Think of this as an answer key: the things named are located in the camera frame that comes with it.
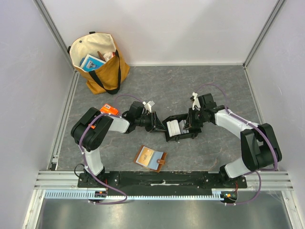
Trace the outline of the black card box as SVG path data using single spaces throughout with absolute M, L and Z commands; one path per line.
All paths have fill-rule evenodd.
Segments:
M 168 121 L 172 121 L 172 120 L 178 120 L 178 121 L 187 120 L 187 117 L 188 117 L 187 113 L 185 113 L 185 114 L 178 114 L 178 115 L 169 116 L 165 120 L 162 121 L 162 124 L 166 128 L 166 131 L 164 133 L 165 133 L 165 139 L 166 139 L 167 142 L 169 142 L 169 141 L 176 141 L 176 142 L 178 142 L 179 140 L 186 139 L 186 138 L 194 139 L 195 137 L 198 136 L 199 133 L 202 132 L 201 128 L 199 127 L 199 128 L 188 129 L 189 133 L 169 137 L 168 127 L 167 127 L 166 123 Z

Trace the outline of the tan leather card holder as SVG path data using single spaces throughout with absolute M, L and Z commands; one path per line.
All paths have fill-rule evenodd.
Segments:
M 139 152 L 140 152 L 142 147 L 144 147 L 144 145 L 142 145 L 140 147 L 138 153 L 136 154 L 135 159 L 134 159 L 134 163 L 136 163 L 136 158 L 139 155 Z M 150 163 L 149 163 L 148 166 L 142 166 L 142 165 L 140 165 L 138 163 L 136 163 L 136 164 L 138 164 L 138 165 L 140 165 L 140 166 L 142 166 L 144 168 L 147 168 L 150 171 L 159 173 L 161 171 L 162 167 L 165 165 L 166 157 L 167 157 L 167 153 L 166 152 L 161 152 L 161 151 L 156 151 L 155 150 L 155 154 L 152 157 L 152 159 L 150 160 Z

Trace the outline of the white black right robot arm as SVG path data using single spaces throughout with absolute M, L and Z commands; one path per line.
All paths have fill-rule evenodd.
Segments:
M 206 122 L 222 127 L 238 137 L 241 142 L 241 157 L 220 167 L 218 182 L 228 188 L 235 183 L 235 178 L 248 175 L 258 170 L 266 170 L 282 160 L 279 145 L 270 124 L 257 124 L 236 115 L 225 105 L 218 106 L 211 94 L 198 96 L 193 92 L 193 102 L 189 109 L 184 130 L 195 130 Z

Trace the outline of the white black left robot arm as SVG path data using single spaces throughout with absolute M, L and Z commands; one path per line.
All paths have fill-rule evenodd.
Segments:
M 91 107 L 74 125 L 71 136 L 85 156 L 85 170 L 90 173 L 88 181 L 94 187 L 101 187 L 105 181 L 99 147 L 109 131 L 128 134 L 138 126 L 147 132 L 166 131 L 156 112 L 151 110 L 152 105 L 152 101 L 134 101 L 121 116 Z

